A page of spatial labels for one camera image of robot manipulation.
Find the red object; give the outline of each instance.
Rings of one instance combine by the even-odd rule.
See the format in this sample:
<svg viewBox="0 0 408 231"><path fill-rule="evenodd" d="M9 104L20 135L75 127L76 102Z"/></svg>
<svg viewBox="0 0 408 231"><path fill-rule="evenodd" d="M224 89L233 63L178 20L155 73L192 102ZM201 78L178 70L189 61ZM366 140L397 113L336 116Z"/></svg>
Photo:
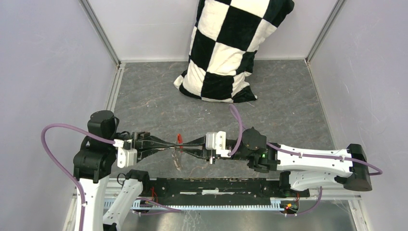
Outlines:
<svg viewBox="0 0 408 231"><path fill-rule="evenodd" d="M178 142L178 143L183 143L183 138L181 137L181 134L180 134L180 133L177 134L177 142Z"/></svg>

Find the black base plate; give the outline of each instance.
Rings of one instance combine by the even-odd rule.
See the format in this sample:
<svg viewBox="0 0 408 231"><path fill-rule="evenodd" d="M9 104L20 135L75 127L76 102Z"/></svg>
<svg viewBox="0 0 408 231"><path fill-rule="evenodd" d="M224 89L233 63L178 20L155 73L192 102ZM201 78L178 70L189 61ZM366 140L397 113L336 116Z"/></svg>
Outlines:
<svg viewBox="0 0 408 231"><path fill-rule="evenodd" d="M270 205L270 198L310 197L309 190L281 191L279 181L267 178L157 178L150 180L158 201L165 205ZM206 190L218 193L204 194ZM152 191L142 193L152 196Z"/></svg>

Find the white wall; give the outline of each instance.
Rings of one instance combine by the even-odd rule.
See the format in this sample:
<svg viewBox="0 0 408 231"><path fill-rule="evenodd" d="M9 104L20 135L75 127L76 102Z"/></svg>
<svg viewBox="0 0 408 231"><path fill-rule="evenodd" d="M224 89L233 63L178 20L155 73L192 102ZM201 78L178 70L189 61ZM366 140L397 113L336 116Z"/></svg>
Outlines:
<svg viewBox="0 0 408 231"><path fill-rule="evenodd" d="M406 0L347 1L311 62L339 147L361 143L383 169L362 194L372 230L406 230L408 15Z"/></svg>
<svg viewBox="0 0 408 231"><path fill-rule="evenodd" d="M115 65L77 0L0 3L0 230L59 231L74 184L40 143L44 126L86 128L104 108ZM50 130L67 169L83 136Z"/></svg>
<svg viewBox="0 0 408 231"><path fill-rule="evenodd" d="M121 60L187 60L198 0L89 0ZM257 59L303 59L336 0L294 0Z"/></svg>

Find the white bracket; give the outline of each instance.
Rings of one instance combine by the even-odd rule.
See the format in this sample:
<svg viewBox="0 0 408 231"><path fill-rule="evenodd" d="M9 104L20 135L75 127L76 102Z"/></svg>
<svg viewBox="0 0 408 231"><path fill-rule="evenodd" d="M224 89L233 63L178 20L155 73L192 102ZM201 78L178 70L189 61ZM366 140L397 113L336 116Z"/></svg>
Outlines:
<svg viewBox="0 0 408 231"><path fill-rule="evenodd" d="M230 157L228 154L231 150L226 150L227 133L224 131L207 132L205 135L205 148L207 150L215 150L217 155L221 157Z"/></svg>
<svg viewBox="0 0 408 231"><path fill-rule="evenodd" d="M336 174L331 172L315 172L315 171L291 171L289 175L289 183L291 189L303 191L309 188L316 187L339 187L342 184L337 183L334 178Z"/></svg>
<svg viewBox="0 0 408 231"><path fill-rule="evenodd" d="M119 168L133 166L137 163L138 151L134 148L130 150L124 149L124 144L125 141L115 139L114 146L117 147L117 166Z"/></svg>

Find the checkered pillow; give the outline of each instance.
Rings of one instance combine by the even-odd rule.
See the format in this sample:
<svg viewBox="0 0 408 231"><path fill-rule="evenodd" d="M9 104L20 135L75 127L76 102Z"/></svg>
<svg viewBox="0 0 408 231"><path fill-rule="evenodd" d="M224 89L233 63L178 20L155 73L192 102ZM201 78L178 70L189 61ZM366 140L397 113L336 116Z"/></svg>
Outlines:
<svg viewBox="0 0 408 231"><path fill-rule="evenodd" d="M259 45L293 7L292 0L200 0L189 66L174 86L206 101L256 100L245 77L252 74Z"/></svg>

